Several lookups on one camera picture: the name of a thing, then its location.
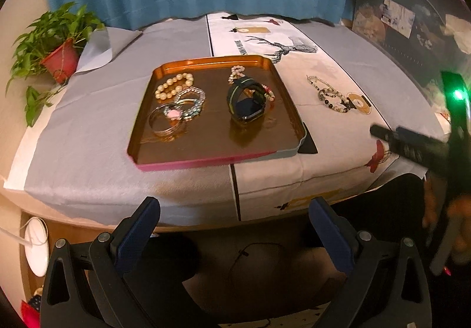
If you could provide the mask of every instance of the person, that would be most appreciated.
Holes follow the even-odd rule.
[[[357,231],[367,230],[378,240],[399,242],[404,237],[412,238],[425,258],[428,227],[437,221],[436,206],[432,183],[408,173],[332,208]],[[447,213],[449,217],[465,218],[454,245],[456,252],[463,252],[471,247],[471,196],[455,199]],[[429,292],[433,328],[471,326],[470,263],[451,264],[449,275],[430,276]]]

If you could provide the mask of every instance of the potted plant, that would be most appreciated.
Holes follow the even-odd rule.
[[[5,94],[12,80],[28,78],[49,72],[60,85],[77,69],[79,56],[95,29],[104,28],[104,24],[93,12],[86,12],[86,5],[81,6],[76,14],[70,12],[74,2],[63,4],[56,11],[48,11],[30,24],[33,29],[20,35],[11,69],[10,80],[6,84]],[[44,105],[50,106],[50,98],[62,90],[39,93],[28,87],[26,90],[26,122],[32,126]]]

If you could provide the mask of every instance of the table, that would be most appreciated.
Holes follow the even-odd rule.
[[[270,32],[231,31],[236,28]],[[283,48],[275,43],[290,50],[277,53]],[[300,51],[302,44],[316,52]],[[319,152],[188,170],[135,168],[126,147],[152,70],[169,61],[240,53],[280,55],[277,70]],[[331,111],[306,74],[322,75],[344,94],[364,95],[371,113]],[[161,203],[161,226],[234,225],[304,210],[314,196],[333,203],[405,172],[423,175],[423,169],[392,155],[373,170],[373,122],[443,136],[407,76],[343,26],[224,13],[176,19],[150,26],[102,68],[72,76],[60,101],[24,137],[5,188],[25,191],[68,217],[101,224],[117,224],[150,195]]]

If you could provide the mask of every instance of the white fan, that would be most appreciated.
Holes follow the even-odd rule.
[[[0,227],[0,232],[3,232],[24,246],[26,259],[31,270],[36,276],[42,277],[46,274],[49,263],[48,227],[38,217],[32,217],[20,229],[24,227],[26,227],[24,239],[2,227]]]

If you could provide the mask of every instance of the blue gripper pad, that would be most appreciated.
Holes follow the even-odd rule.
[[[312,199],[309,204],[309,220],[335,268],[349,276],[359,249],[355,229],[345,218],[339,217],[322,197]]]
[[[159,201],[147,197],[134,214],[123,219],[113,231],[110,253],[119,276],[134,268],[159,219]]]

